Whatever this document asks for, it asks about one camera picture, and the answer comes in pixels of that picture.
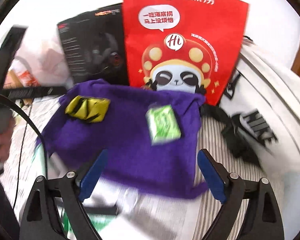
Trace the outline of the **person's left hand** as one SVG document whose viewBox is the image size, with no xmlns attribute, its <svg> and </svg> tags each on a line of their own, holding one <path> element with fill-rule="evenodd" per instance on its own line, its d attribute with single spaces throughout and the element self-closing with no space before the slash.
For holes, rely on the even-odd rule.
<svg viewBox="0 0 300 240">
<path fill-rule="evenodd" d="M 11 117 L 6 130 L 0 134 L 0 163 L 9 158 L 14 126 L 15 120 Z"/>
</svg>

